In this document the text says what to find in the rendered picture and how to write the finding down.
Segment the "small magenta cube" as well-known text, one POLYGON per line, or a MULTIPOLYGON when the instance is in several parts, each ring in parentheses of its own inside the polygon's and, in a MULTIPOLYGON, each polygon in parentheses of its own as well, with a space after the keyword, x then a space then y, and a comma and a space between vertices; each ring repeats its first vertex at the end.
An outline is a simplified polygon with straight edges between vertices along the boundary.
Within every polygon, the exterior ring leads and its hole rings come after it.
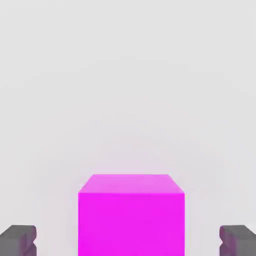
POLYGON ((78 193, 78 256, 185 256, 185 193, 167 174, 94 174, 78 193))

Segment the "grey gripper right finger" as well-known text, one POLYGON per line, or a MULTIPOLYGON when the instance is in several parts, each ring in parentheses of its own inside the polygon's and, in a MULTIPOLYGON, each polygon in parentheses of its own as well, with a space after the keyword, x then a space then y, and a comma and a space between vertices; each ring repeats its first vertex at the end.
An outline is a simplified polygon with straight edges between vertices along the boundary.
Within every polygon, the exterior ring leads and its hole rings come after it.
POLYGON ((219 256, 256 256, 256 234, 245 225, 222 225, 219 256))

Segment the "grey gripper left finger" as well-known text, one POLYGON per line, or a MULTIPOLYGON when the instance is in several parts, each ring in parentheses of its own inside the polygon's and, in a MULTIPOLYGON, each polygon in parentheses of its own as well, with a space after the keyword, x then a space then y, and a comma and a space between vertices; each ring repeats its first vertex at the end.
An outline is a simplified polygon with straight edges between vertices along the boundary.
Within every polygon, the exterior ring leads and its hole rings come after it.
POLYGON ((37 256, 34 225, 11 225, 0 234, 0 256, 37 256))

